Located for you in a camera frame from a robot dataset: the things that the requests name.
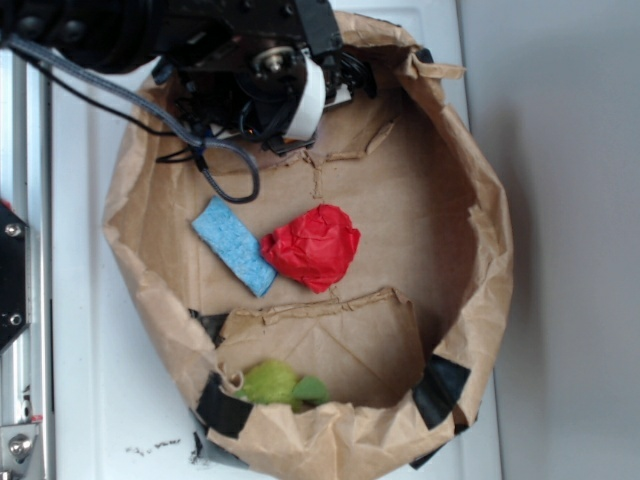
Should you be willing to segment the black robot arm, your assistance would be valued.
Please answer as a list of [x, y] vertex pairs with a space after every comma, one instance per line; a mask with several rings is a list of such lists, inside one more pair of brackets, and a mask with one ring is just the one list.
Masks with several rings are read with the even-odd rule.
[[311, 145], [322, 114], [356, 90], [377, 93], [327, 1], [5, 1], [1, 37], [101, 74], [152, 64], [157, 84], [180, 79], [196, 135], [278, 154]]

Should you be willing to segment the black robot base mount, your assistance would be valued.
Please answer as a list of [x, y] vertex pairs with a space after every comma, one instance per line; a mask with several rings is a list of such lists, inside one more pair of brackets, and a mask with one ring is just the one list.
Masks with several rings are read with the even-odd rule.
[[27, 224], [1, 201], [1, 353], [27, 327]]

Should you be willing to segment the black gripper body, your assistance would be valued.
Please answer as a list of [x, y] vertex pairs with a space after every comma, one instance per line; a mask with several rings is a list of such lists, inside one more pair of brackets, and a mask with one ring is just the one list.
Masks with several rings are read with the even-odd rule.
[[323, 114], [375, 95], [328, 1], [162, 1], [154, 78], [173, 68], [192, 125], [283, 155], [314, 144]]

